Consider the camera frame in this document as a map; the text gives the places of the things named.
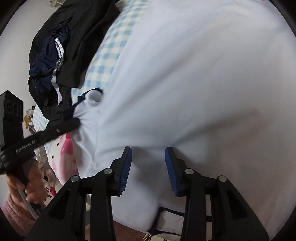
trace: pink sweater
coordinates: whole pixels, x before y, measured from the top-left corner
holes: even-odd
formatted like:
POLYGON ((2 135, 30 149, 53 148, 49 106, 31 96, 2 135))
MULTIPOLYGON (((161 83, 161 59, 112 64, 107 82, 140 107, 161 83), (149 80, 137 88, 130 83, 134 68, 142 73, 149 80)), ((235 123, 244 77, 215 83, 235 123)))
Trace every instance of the pink sweater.
MULTIPOLYGON (((21 237, 26 237, 35 223, 35 220, 26 217, 13 203, 10 195, 8 195, 8 198, 5 200, 2 211, 14 230, 21 237)), ((144 236, 143 233, 130 229, 117 222, 114 222, 114 229, 117 241, 141 241, 144 236)), ((85 227, 85 239, 90 240, 89 225, 85 227)))

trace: white wall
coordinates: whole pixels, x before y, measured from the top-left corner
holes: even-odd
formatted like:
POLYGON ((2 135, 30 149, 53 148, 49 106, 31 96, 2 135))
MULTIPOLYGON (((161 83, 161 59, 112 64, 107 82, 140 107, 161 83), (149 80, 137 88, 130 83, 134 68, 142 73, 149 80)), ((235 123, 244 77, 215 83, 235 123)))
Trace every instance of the white wall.
MULTIPOLYGON (((34 105, 27 84, 32 40, 54 11, 49 0, 27 0, 0 36, 0 94, 12 92, 24 102, 24 111, 34 105)), ((5 176, 0 176, 0 206, 6 195, 5 176)))

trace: white shirt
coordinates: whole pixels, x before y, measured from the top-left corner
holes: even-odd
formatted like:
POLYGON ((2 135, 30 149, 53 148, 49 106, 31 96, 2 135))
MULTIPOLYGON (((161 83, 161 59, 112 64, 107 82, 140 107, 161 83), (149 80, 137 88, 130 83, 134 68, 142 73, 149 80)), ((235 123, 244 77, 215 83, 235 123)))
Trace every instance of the white shirt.
POLYGON ((201 175, 225 175, 273 238, 296 205, 295 66, 295 36, 268 1, 153 0, 101 102, 75 110, 80 176, 131 146, 113 218, 146 232, 159 207, 184 212, 165 165, 173 146, 201 175))

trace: finger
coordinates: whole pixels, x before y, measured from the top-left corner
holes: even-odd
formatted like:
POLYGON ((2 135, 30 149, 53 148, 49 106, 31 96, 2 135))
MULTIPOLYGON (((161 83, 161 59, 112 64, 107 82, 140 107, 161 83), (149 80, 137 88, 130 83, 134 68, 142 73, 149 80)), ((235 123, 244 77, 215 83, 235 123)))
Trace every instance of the finger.
POLYGON ((36 192, 29 193, 26 199, 29 202, 42 203, 43 200, 46 198, 46 196, 47 196, 47 191, 45 188, 43 188, 43 189, 39 189, 36 192))
POLYGON ((42 178, 42 176, 39 172, 39 169, 38 169, 38 162, 35 159, 33 159, 32 166, 31 166, 29 173, 28 173, 28 178, 29 178, 29 180, 33 180, 36 177, 42 178))
POLYGON ((16 176, 12 174, 6 175, 6 182, 8 186, 12 186, 14 189, 25 189, 25 185, 16 176))
POLYGON ((25 192, 26 194, 30 194, 30 193, 38 192, 39 190, 44 190, 44 189, 45 187, 42 180, 39 178, 35 178, 27 184, 25 192))

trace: checkered bedsheet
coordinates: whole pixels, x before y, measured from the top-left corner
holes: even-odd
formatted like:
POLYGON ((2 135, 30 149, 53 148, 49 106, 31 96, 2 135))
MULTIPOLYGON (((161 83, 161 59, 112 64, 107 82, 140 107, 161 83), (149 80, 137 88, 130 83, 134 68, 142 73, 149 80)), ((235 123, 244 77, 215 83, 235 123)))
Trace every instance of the checkered bedsheet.
POLYGON ((90 89, 106 88, 124 46, 149 3, 150 0, 123 0, 117 3, 117 7, 122 9, 122 12, 106 33, 102 44, 93 57, 83 86, 72 89, 73 103, 77 102, 79 95, 90 89))

